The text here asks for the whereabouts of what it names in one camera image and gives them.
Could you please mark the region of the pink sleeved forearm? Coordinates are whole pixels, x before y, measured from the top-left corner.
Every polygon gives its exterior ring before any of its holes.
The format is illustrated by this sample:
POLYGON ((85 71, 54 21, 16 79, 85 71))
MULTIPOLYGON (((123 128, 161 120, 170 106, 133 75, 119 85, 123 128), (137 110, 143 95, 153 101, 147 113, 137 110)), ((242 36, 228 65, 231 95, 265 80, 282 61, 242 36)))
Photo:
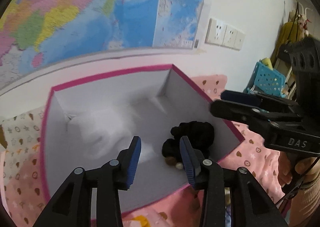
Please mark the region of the pink sleeved forearm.
POLYGON ((303 184, 292 199, 289 226, 319 227, 319 176, 303 184))

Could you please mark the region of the person's right hand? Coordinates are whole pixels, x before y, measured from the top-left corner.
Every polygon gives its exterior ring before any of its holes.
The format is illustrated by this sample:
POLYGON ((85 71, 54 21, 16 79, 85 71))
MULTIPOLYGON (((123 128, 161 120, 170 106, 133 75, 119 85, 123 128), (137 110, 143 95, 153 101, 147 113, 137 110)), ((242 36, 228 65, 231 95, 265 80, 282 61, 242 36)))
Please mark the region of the person's right hand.
MULTIPOLYGON (((306 158, 298 162, 295 166, 295 171, 298 174, 303 174, 314 163, 316 159, 306 158)), ((319 161, 308 171, 304 177, 304 182, 312 182, 319 175, 319 161)), ((292 165, 285 152, 281 152, 278 158, 278 182, 281 187, 285 184, 290 184, 292 180, 292 165)))

